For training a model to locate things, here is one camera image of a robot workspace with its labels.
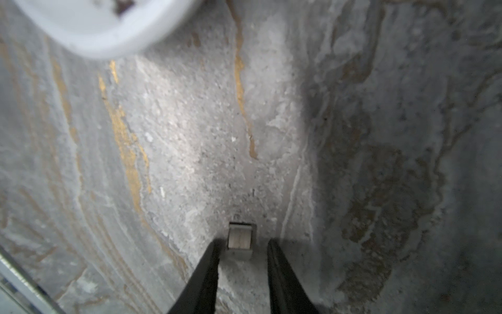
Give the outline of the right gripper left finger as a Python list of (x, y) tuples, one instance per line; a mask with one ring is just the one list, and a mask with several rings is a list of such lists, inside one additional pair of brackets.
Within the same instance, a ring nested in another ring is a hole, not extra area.
[(214, 239), (209, 243), (169, 314), (215, 313), (218, 265), (223, 248), (223, 239)]

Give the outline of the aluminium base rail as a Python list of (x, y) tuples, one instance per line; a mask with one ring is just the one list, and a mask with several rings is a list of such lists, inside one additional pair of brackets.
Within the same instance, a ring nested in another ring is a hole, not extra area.
[(2, 247), (1, 313), (64, 313)]

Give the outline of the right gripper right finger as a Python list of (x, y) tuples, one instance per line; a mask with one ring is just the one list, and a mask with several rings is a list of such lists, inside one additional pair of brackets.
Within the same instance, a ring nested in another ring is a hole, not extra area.
[(272, 314), (319, 313), (275, 239), (267, 245), (267, 276)]

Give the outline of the white wireless mouse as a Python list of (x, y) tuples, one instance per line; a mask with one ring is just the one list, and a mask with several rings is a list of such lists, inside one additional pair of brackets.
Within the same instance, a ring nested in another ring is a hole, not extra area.
[(30, 1), (15, 4), (51, 39), (95, 60), (138, 53), (182, 26), (201, 1)]

